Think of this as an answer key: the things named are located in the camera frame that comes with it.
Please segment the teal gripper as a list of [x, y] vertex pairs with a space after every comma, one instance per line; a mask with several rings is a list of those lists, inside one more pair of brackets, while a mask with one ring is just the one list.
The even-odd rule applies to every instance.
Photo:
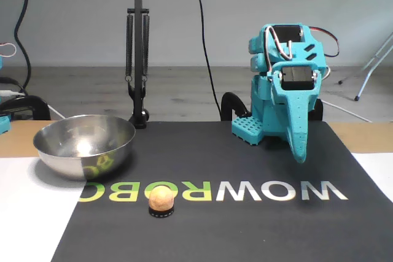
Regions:
[[322, 74], [313, 61], [281, 61], [272, 67], [271, 97], [290, 149], [304, 163], [308, 143], [308, 112], [319, 96]]

